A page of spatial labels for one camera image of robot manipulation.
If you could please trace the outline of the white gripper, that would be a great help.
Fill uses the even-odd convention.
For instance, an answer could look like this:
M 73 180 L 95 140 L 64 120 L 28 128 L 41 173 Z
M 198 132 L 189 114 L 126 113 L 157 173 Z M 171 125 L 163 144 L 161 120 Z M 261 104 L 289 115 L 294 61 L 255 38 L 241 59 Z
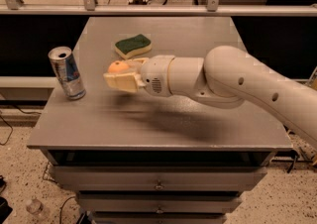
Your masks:
M 136 72 L 104 73 L 104 79 L 109 87 L 125 92 L 135 93 L 140 88 L 153 96 L 169 97 L 168 70 L 174 56 L 153 56 L 127 59 L 129 68 L 141 70 Z

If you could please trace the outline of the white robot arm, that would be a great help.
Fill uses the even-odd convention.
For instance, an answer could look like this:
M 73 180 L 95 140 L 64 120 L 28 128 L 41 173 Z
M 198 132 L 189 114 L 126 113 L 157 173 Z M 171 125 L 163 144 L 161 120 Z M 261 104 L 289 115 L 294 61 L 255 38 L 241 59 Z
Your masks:
M 236 108 L 250 101 L 317 148 L 317 91 L 238 48 L 220 46 L 205 57 L 116 60 L 103 77 L 109 87 L 121 91 L 186 96 L 217 108 Z

